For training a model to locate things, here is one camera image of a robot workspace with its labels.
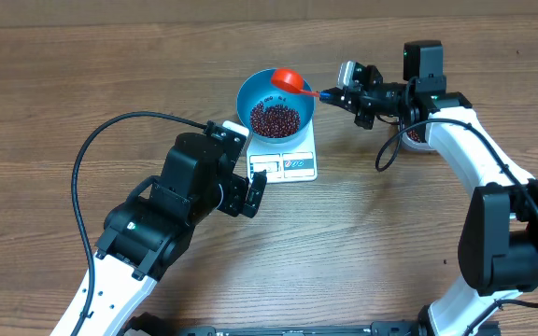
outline wooden tabletop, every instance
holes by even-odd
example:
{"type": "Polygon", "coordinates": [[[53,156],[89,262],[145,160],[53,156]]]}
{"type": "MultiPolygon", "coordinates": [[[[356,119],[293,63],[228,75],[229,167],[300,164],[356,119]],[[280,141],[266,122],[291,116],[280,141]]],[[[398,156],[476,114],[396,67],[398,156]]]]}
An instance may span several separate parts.
{"type": "MultiPolygon", "coordinates": [[[[443,41],[448,90],[538,177],[538,16],[0,30],[0,335],[48,335],[74,297],[86,260],[70,174],[96,126],[136,110],[236,120],[240,85],[276,66],[317,90],[346,60],[402,82],[403,44],[417,39],[443,41]]],[[[413,319],[445,293],[460,274],[470,201],[448,165],[404,152],[378,173],[391,127],[365,131],[328,105],[314,122],[317,181],[267,187],[253,219],[209,216],[138,314],[184,326],[352,325],[413,319]]],[[[94,141],[79,177],[92,244],[106,214],[192,130],[132,119],[94,141]]],[[[524,298],[538,301],[538,290],[524,298]]],[[[506,335],[538,333],[538,311],[495,318],[506,335]]]]}

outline bowl of red beans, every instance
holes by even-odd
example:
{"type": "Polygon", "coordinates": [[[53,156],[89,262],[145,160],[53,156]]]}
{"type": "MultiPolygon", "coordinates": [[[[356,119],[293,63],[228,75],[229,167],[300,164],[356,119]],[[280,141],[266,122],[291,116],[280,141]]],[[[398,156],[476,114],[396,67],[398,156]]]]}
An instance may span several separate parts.
{"type": "MultiPolygon", "coordinates": [[[[263,70],[247,79],[236,98],[236,110],[255,137],[270,144],[283,144],[306,132],[315,113],[315,98],[275,87],[271,84],[275,71],[263,70]]],[[[304,89],[312,91],[306,81],[304,89]]]]}

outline wooden table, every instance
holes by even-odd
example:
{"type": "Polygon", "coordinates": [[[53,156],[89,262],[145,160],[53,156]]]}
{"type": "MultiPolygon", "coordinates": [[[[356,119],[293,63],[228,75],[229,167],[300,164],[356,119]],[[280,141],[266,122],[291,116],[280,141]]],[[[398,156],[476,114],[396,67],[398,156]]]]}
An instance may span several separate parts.
{"type": "MultiPolygon", "coordinates": [[[[236,119],[242,82],[276,66],[316,89],[349,59],[402,81],[403,43],[426,38],[444,43],[448,89],[538,177],[538,16],[0,30],[0,335],[49,334],[78,288],[86,262],[70,173],[97,125],[135,110],[236,119]]],[[[437,155],[405,152],[377,173],[392,129],[352,121],[319,105],[318,180],[268,187],[254,219],[209,216],[137,313],[179,325],[349,325],[412,319],[441,297],[460,274],[464,189],[437,155]]],[[[186,131],[133,119],[94,141],[79,178],[92,244],[186,131]]],[[[495,317],[506,335],[538,332],[538,311],[495,317]]]]}

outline blue bowl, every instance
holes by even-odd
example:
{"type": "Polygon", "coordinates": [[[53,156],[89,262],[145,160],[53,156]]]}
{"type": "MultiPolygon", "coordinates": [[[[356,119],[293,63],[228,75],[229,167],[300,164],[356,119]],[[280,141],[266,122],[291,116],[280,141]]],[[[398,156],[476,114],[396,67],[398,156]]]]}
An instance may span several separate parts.
{"type": "MultiPolygon", "coordinates": [[[[315,114],[315,98],[303,94],[287,93],[276,88],[271,84],[271,76],[275,71],[276,69],[262,70],[247,79],[242,84],[242,88],[240,88],[240,92],[236,98],[235,108],[242,124],[253,132],[256,138],[270,144],[284,144],[306,133],[308,125],[310,125],[310,121],[315,114]],[[250,112],[259,102],[263,102],[265,108],[282,104],[298,111],[300,114],[300,128],[298,132],[283,138],[269,138],[256,134],[250,126],[250,112]]],[[[306,81],[304,81],[304,89],[312,91],[306,81]]]]}

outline red spoon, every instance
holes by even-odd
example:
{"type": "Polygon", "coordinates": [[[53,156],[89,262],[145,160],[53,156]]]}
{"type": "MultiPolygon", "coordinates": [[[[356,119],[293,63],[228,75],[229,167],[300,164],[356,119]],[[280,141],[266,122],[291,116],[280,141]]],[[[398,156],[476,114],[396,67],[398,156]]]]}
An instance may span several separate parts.
{"type": "Polygon", "coordinates": [[[304,90],[304,79],[294,70],[279,68],[271,76],[271,84],[278,89],[294,94],[306,94],[319,98],[319,93],[304,90]]]}

